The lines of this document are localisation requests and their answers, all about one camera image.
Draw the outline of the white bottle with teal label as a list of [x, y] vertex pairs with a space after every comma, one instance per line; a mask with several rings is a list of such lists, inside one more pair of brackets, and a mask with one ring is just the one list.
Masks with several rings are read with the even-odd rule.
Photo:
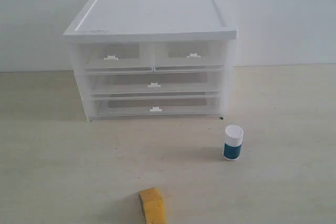
[[239, 158], [241, 146], [243, 143], [244, 131], [238, 125], [228, 125], [224, 130], [224, 147], [222, 156], [229, 160], [235, 161]]

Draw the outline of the yellow sponge wedge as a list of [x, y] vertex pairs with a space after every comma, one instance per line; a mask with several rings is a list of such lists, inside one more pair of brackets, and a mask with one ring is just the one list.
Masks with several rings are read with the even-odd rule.
[[139, 192], [142, 212], [147, 224], [167, 223], [163, 196], [153, 187]]

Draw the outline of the white plastic drawer cabinet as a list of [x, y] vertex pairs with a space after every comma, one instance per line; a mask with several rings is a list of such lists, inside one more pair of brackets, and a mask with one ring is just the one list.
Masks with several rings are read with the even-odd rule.
[[[229, 16], [223, 0], [89, 0], [64, 32], [75, 80], [88, 121], [109, 120], [94, 116], [94, 100], [109, 98], [163, 97], [186, 95], [217, 95], [221, 115], [228, 110], [238, 28]], [[224, 65], [219, 69], [156, 71], [153, 46], [161, 42], [223, 41]], [[88, 44], [141, 43], [151, 48], [151, 71], [87, 70], [84, 52]], [[87, 76], [100, 74], [222, 72], [219, 91], [165, 92], [93, 95]]]

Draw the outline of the clear bottom wide drawer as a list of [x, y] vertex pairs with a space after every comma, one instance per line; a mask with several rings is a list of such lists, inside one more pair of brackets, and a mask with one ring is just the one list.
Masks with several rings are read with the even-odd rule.
[[217, 95], [109, 98], [94, 100], [98, 118], [156, 115], [221, 115]]

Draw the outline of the clear wide drawer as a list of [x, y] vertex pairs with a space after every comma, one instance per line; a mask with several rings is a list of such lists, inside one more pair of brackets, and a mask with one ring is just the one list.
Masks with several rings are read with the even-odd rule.
[[221, 115], [217, 95], [109, 98], [94, 100], [98, 118], [156, 115]]
[[222, 72], [100, 74], [87, 76], [91, 94], [219, 91]]

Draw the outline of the clear middle wide drawer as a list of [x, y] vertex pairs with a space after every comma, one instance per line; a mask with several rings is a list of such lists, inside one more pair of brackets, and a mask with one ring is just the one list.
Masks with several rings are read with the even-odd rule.
[[222, 72], [100, 74], [87, 76], [91, 94], [219, 91]]

